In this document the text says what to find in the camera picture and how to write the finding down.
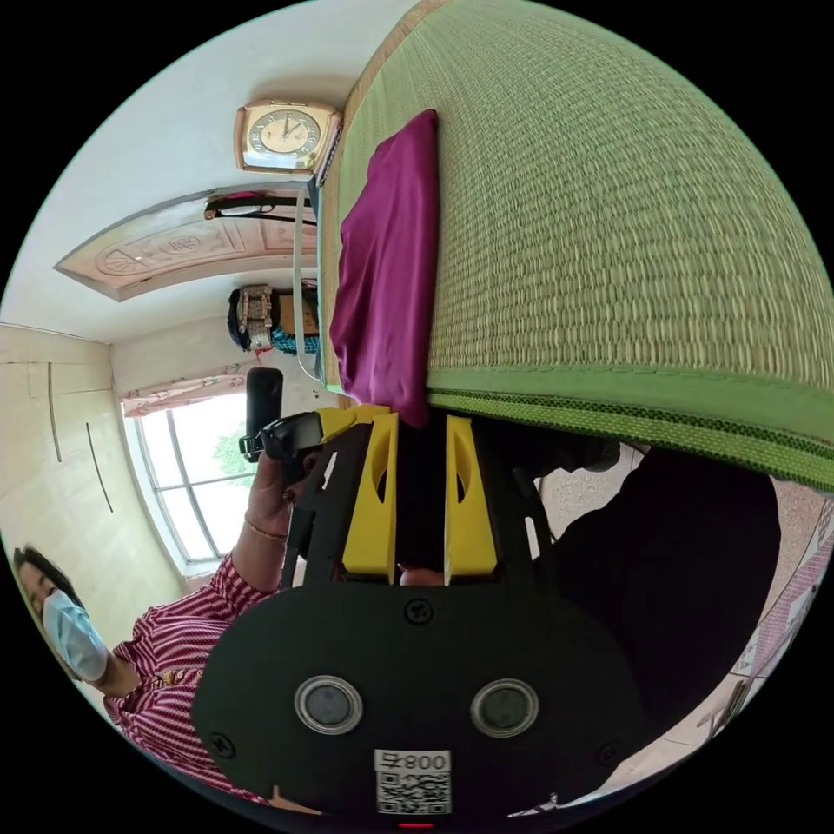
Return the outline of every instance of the floor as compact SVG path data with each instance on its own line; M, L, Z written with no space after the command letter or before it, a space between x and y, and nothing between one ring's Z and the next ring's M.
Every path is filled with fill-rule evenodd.
M619 491L626 475L639 465L641 459L640 452L622 446L619 464L606 473L558 471L549 475L542 487L542 499L553 534L558 538L580 515L603 507ZM788 592L793 587L791 583L795 584L796 577L800 573L798 572L800 563L804 565L809 557L813 562L812 557L817 553L817 549L820 552L827 549L828 556L830 556L829 544L834 535L834 526L830 522L831 502L803 486L777 481L774 484L782 525L782 546L771 591L762 611L763 630L768 623L777 619L781 630L784 630L784 621L787 618L779 619L774 615L778 614L780 606L787 607L784 598L789 595ZM820 524L823 525L822 533L817 529ZM824 566L819 568L817 573L822 570ZM798 588L795 596L802 596L801 591L802 586ZM754 643L755 640L752 639L751 653L755 655ZM703 744L709 738L712 715L723 711L735 685L746 679L746 676L742 674L728 674L715 692L695 712L663 738L659 738L626 760L612 774L606 787L613 788L637 782L680 760Z

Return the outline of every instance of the window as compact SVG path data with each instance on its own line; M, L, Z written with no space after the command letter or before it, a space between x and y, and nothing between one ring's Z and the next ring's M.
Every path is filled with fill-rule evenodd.
M241 530L255 464L238 451L246 394L226 394L137 421L162 515L189 563L221 559Z

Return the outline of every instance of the tree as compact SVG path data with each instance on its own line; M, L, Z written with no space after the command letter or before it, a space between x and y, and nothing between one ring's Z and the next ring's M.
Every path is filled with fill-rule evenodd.
M245 433L246 428L241 424L234 432L224 434L215 443L213 457L219 461L224 475L244 475L255 470L255 466L247 462L238 446L238 441Z

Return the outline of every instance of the bracelet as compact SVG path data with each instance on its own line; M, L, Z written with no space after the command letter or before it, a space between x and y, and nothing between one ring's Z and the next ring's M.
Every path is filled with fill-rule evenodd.
M251 530L253 533L257 533L259 536L262 536L264 539L271 539L273 541L286 541L287 534L286 533L265 533L263 530L256 527L248 518L247 515L243 516L243 523L246 527Z

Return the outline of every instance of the purple cloth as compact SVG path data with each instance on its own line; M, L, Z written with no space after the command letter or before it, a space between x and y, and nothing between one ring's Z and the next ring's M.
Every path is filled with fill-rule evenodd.
M440 194L437 113L424 110L382 142L341 224L330 340L345 394L428 422Z

